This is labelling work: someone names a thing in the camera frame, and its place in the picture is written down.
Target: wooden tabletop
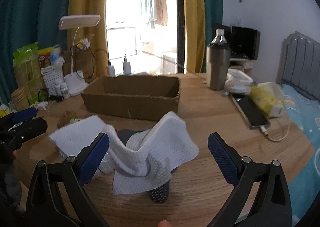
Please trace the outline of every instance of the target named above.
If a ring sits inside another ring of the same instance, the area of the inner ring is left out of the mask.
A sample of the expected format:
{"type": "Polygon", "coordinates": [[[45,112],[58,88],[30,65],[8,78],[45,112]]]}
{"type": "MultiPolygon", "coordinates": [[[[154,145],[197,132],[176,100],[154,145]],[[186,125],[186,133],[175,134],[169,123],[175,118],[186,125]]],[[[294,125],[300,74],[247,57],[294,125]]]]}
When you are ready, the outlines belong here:
{"type": "MultiPolygon", "coordinates": [[[[192,74],[177,75],[181,78],[181,97],[178,115],[185,120],[192,140],[199,147],[199,155],[183,164],[173,174],[170,194],[163,204],[152,202],[148,194],[113,195],[113,173],[102,175],[85,186],[85,190],[97,210],[112,227],[156,227],[161,220],[170,220],[174,226],[207,226],[220,210],[233,189],[226,183],[215,160],[208,150],[208,136],[218,132],[224,141],[233,146],[241,156],[249,156],[255,162],[281,162],[286,179],[290,182],[314,154],[314,148],[298,127],[291,122],[288,137],[278,143],[264,138],[258,130],[250,130],[238,109],[228,97],[201,84],[202,79],[192,74]]],[[[60,161],[57,149],[49,141],[49,135],[57,129],[59,117],[66,110],[73,110],[81,118],[92,115],[86,111],[81,96],[71,97],[54,104],[47,112],[39,112],[48,123],[47,133],[23,144],[17,151],[17,171],[22,183],[29,186],[39,160],[47,163],[60,161]]],[[[132,120],[99,115],[107,124],[119,129],[143,130],[156,124],[152,121],[132,120]]],[[[287,130],[285,116],[271,121],[268,132],[273,138],[280,138],[287,130]]],[[[246,210],[252,204],[255,183],[249,196],[246,210]]],[[[72,216],[70,202],[60,185],[68,211],[72,216]]]]}

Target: brown cardboard box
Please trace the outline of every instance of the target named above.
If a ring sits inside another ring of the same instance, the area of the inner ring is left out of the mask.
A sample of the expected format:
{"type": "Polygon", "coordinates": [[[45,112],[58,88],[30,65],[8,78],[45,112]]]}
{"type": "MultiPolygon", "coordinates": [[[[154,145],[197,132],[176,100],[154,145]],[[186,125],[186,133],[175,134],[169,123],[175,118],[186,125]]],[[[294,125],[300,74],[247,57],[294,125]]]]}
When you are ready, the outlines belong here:
{"type": "Polygon", "coordinates": [[[166,76],[102,76],[82,93],[89,112],[159,121],[178,112],[180,79],[166,76]]]}
{"type": "MultiPolygon", "coordinates": [[[[77,57],[73,58],[73,71],[74,72],[75,71],[82,71],[85,82],[92,81],[92,79],[95,77],[95,74],[96,74],[96,61],[94,58],[94,60],[93,60],[94,74],[92,76],[93,66],[92,66],[92,53],[91,53],[91,51],[90,50],[82,51],[82,50],[77,49],[76,54],[77,54],[77,57]]],[[[64,51],[60,55],[66,61],[62,67],[63,74],[66,76],[71,73],[71,52],[64,51]]]]}

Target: textured white towel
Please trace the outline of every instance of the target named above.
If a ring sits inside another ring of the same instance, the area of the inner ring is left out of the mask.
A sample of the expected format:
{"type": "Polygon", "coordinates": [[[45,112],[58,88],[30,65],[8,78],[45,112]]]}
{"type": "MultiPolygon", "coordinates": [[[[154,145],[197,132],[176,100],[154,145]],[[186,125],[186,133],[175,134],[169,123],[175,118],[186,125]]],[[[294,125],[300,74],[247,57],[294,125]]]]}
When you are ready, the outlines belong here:
{"type": "Polygon", "coordinates": [[[67,156],[77,155],[100,132],[109,136],[110,147],[99,168],[105,173],[116,170],[114,194],[155,189],[171,179],[171,170],[194,159],[199,152],[185,122],[174,112],[164,115],[152,129],[131,136],[126,146],[115,129],[97,116],[64,127],[50,139],[67,156]]]}

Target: gray headboard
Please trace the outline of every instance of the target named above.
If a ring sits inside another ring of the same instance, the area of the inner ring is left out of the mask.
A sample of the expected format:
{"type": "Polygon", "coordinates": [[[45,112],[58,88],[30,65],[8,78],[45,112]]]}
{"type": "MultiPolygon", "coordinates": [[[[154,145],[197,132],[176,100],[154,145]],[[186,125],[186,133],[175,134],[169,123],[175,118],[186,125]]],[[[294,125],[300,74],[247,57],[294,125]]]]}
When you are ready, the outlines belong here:
{"type": "Polygon", "coordinates": [[[284,41],[277,83],[293,86],[302,95],[320,100],[320,43],[299,33],[284,41]]]}

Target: metal pivot bolt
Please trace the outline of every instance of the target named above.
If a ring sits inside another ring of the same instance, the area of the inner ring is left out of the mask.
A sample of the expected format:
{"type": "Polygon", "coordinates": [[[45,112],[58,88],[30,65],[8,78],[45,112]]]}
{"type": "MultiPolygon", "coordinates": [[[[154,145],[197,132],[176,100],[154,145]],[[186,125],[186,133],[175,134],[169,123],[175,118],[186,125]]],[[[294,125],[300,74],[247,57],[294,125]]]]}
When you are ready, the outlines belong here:
{"type": "Polygon", "coordinates": [[[37,166],[41,167],[41,166],[44,166],[45,164],[45,161],[41,160],[38,162],[37,166]]]}
{"type": "Polygon", "coordinates": [[[68,163],[72,163],[72,162],[75,161],[75,160],[76,160],[76,157],[73,156],[73,155],[67,157],[67,162],[68,162],[68,163]]]}
{"type": "Polygon", "coordinates": [[[250,162],[251,162],[251,158],[248,157],[248,156],[244,156],[244,157],[242,158],[242,161],[245,162],[245,163],[250,163],[250,162]]]}
{"type": "Polygon", "coordinates": [[[274,160],[274,161],[273,161],[273,164],[274,164],[275,166],[280,166],[280,162],[279,162],[278,160],[274,160]]]}

